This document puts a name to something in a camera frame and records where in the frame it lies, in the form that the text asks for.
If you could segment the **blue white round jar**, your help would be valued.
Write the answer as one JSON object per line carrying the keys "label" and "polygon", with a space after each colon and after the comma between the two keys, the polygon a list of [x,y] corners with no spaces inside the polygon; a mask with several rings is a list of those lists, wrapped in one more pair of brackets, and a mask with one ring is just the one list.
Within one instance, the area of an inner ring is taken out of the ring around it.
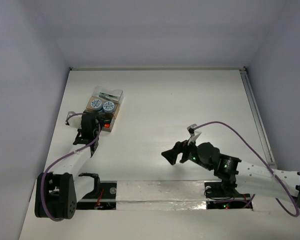
{"label": "blue white round jar", "polygon": [[94,98],[88,105],[93,111],[101,111],[103,109],[103,102],[99,98]]}

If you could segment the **clear green pen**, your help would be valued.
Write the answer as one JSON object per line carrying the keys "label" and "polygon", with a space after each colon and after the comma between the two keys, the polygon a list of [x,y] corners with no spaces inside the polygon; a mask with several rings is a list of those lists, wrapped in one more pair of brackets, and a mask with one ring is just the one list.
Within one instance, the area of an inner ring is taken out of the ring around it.
{"label": "clear green pen", "polygon": [[117,96],[117,95],[112,95],[112,94],[108,94],[108,93],[104,93],[104,92],[99,92],[99,95],[106,96],[108,98],[115,98],[115,99],[119,98],[119,96]]}

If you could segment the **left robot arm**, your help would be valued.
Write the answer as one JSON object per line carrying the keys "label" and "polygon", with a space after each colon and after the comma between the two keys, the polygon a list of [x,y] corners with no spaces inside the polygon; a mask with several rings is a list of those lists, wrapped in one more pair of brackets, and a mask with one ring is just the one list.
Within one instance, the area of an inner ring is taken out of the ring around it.
{"label": "left robot arm", "polygon": [[69,153],[51,163],[36,180],[34,214],[54,222],[71,219],[84,197],[103,194],[97,173],[84,172],[83,165],[99,146],[100,133],[111,126],[107,114],[84,111],[67,114],[65,124],[77,130]]}

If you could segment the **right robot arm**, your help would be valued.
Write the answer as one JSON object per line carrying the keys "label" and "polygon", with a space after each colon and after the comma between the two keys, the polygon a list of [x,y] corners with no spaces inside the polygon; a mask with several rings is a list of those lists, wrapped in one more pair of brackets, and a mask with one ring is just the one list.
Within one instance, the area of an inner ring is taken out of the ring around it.
{"label": "right robot arm", "polygon": [[254,165],[222,154],[209,142],[196,145],[188,140],[178,141],[172,149],[161,153],[171,165],[176,164],[179,154],[182,155],[180,163],[191,161],[212,171],[221,180],[220,190],[225,196],[239,192],[284,201],[294,200],[300,209],[300,171]]}

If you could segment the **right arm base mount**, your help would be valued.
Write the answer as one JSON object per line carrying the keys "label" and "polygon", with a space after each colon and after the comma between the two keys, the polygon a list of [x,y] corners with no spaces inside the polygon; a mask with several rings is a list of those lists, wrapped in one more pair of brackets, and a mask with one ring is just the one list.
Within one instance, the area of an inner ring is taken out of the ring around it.
{"label": "right arm base mount", "polygon": [[252,196],[248,193],[222,188],[220,181],[205,182],[204,188],[208,210],[253,209]]}

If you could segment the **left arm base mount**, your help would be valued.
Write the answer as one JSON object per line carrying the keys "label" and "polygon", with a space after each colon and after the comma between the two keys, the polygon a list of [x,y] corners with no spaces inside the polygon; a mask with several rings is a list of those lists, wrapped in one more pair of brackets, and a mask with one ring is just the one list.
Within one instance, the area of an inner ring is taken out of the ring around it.
{"label": "left arm base mount", "polygon": [[87,184],[80,186],[77,197],[77,210],[115,210],[117,208],[117,181],[101,181],[97,173],[81,173],[78,181],[87,180]]}

